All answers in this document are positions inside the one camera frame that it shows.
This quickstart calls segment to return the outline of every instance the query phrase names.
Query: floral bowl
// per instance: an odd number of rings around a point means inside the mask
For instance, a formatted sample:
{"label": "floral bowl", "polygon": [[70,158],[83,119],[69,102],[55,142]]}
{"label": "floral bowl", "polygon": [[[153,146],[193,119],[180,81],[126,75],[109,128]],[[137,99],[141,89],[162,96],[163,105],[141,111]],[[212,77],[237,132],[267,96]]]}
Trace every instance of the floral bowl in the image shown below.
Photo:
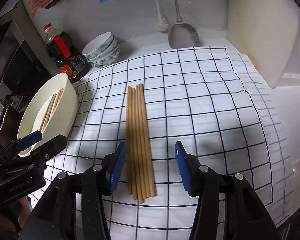
{"label": "floral bowl", "polygon": [[98,58],[102,58],[105,55],[107,55],[108,53],[110,53],[111,51],[113,51],[116,47],[117,47],[118,43],[117,40],[114,38],[112,43],[109,45],[108,48],[106,48],[102,53],[100,53],[98,56],[94,57],[94,58],[87,58],[88,62],[93,62],[96,61]]}
{"label": "floral bowl", "polygon": [[87,59],[97,57],[110,46],[113,40],[114,35],[111,32],[102,33],[83,48],[82,55],[84,55]]}
{"label": "floral bowl", "polygon": [[98,58],[98,59],[90,62],[90,64],[94,67],[109,66],[117,61],[119,53],[120,53],[120,49],[119,49],[119,45],[117,45],[117,47],[115,47],[115,49],[113,51],[111,51],[104,57]]}

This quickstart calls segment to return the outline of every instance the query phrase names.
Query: checkered cloth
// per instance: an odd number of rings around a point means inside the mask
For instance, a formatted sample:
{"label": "checkered cloth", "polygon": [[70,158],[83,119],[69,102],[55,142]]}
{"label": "checkered cloth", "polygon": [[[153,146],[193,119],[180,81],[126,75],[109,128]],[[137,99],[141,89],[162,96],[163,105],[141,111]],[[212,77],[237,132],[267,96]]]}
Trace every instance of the checkered cloth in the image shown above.
{"label": "checkered cloth", "polygon": [[[226,48],[170,50],[93,68],[75,85],[79,110],[66,150],[47,162],[47,185],[60,171],[84,172],[125,139],[127,86],[144,84],[157,197],[138,204],[119,187],[104,197],[110,234],[116,239],[188,239],[198,198],[183,189],[174,144],[221,174],[242,173],[279,226],[289,216],[293,170],[276,110],[246,55]],[[220,194],[218,239],[224,228]],[[81,195],[77,195],[80,233]]]}

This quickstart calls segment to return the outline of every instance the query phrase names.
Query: metal screw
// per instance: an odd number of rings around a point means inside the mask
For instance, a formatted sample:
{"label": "metal screw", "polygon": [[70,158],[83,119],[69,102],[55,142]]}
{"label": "metal screw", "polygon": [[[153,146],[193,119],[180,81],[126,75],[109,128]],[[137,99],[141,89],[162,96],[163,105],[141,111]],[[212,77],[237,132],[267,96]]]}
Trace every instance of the metal screw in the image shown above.
{"label": "metal screw", "polygon": [[62,171],[62,172],[60,172],[59,174],[58,174],[58,178],[59,179],[63,179],[63,178],[65,178],[67,176],[67,174],[64,172],[64,171]]}
{"label": "metal screw", "polygon": [[102,165],[101,164],[94,165],[93,170],[94,171],[101,171],[102,170]]}
{"label": "metal screw", "polygon": [[209,170],[209,168],[207,166],[205,166],[205,165],[201,165],[199,167],[199,169],[200,169],[200,171],[203,171],[203,172],[207,172]]}
{"label": "metal screw", "polygon": [[241,173],[236,173],[235,177],[239,180],[243,179],[243,175]]}

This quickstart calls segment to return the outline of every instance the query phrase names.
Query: spatula head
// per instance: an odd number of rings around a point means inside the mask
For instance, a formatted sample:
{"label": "spatula head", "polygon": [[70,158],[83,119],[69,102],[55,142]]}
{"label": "spatula head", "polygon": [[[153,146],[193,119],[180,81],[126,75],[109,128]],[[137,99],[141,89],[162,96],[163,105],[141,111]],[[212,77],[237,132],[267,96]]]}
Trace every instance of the spatula head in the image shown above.
{"label": "spatula head", "polygon": [[169,45],[172,49],[201,46],[195,27],[185,20],[173,22],[168,33]]}

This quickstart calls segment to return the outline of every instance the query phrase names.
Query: bottle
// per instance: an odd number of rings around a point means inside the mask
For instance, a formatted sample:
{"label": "bottle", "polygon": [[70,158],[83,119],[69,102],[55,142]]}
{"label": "bottle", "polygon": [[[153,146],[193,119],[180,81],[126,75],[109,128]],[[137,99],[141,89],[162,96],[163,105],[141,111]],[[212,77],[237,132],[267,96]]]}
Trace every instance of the bottle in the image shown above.
{"label": "bottle", "polygon": [[48,55],[54,58],[60,72],[66,73],[71,83],[80,80],[87,72],[88,65],[70,36],[63,30],[54,29],[51,23],[43,28],[46,33],[45,45]]}

